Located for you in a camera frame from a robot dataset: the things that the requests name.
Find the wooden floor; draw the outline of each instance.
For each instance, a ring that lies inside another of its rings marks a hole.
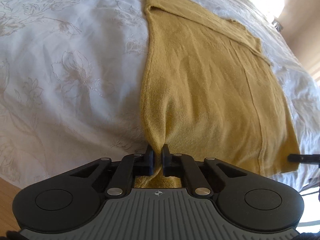
[[[0,178],[0,236],[5,236],[8,230],[20,230],[11,208],[12,200],[19,191],[19,188]]]

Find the wall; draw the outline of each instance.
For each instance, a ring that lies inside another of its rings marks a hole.
[[[279,22],[288,46],[320,85],[320,0],[285,0]]]

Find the crosshair marking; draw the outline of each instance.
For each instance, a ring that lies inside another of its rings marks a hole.
[[[162,194],[163,194],[163,192],[160,191],[160,190],[158,190],[158,191],[155,192],[155,195],[157,195],[157,196],[161,196]]]

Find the bed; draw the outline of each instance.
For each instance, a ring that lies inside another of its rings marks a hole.
[[[302,154],[320,153],[320,90],[249,0],[193,0],[261,38]],[[23,188],[147,146],[139,96],[145,0],[0,0],[0,176]],[[272,178],[301,190],[316,165]]]

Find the yellow knit fabric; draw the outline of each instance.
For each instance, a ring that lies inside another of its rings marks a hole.
[[[147,0],[150,44],[140,108],[146,139],[159,156],[215,157],[270,176],[293,171],[299,146],[281,87],[260,40],[190,0]],[[161,176],[138,187],[177,187]]]

